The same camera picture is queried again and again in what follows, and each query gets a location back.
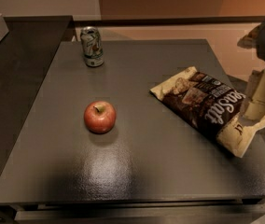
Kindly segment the brown sea salt chip bag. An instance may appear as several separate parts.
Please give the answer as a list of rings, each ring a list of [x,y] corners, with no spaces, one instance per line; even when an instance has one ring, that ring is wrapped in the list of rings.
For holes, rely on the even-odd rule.
[[[265,128],[259,121],[240,116],[245,95],[191,66],[150,90],[191,127],[241,158],[256,132]]]

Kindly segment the red apple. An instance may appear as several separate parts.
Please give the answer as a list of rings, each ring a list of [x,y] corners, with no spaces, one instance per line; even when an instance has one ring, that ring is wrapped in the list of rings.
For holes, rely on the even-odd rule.
[[[116,109],[106,101],[90,103],[84,111],[84,123],[93,133],[108,133],[116,122]]]

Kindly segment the green white soda can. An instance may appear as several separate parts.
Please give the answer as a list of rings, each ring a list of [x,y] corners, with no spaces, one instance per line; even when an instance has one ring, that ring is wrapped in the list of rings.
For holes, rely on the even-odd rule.
[[[98,29],[93,26],[82,28],[80,39],[85,64],[89,67],[101,66],[104,63],[104,53]]]

